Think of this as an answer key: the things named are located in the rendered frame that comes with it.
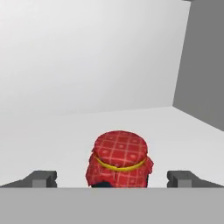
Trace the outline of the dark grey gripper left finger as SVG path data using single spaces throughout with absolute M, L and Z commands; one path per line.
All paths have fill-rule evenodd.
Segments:
M 33 171 L 27 177 L 2 185 L 2 188 L 56 188 L 56 171 Z

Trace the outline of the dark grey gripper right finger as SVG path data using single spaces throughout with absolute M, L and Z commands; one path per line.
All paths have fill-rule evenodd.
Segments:
M 167 187 L 175 188 L 224 188 L 224 185 L 201 179 L 191 171 L 168 171 Z

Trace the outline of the jam jar with red cloth lid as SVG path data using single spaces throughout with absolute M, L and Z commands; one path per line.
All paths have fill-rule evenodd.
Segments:
M 113 130 L 94 142 L 86 172 L 91 187 L 146 188 L 153 161 L 148 146 L 138 134 Z

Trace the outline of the grey cabinet side panel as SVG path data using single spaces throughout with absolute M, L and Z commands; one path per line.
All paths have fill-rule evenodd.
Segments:
M 224 0 L 192 0 L 173 107 L 224 132 Z

